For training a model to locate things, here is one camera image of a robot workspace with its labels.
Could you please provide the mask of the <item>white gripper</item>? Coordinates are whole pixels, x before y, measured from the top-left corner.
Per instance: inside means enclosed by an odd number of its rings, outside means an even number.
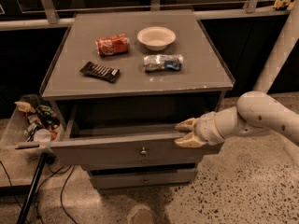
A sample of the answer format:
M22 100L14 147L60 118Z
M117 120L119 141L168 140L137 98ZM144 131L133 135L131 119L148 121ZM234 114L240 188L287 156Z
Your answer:
M180 147L186 148L199 148L205 143L211 146L223 143L224 138L220 135L216 127L215 116L215 112L209 112L202 115L199 119L185 119L177 124L175 126L177 131L190 133L176 139L175 143Z

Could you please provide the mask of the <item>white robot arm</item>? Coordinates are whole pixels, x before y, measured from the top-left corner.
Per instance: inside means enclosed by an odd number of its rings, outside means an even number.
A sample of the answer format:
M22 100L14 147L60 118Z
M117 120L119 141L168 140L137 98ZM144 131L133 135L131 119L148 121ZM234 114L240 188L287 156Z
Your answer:
M294 0L253 90L242 94L233 107L179 123L176 129L186 134L175 143L180 147L199 148L220 144L232 135L245 137L275 131L299 145L299 114L268 95L298 39L299 0Z

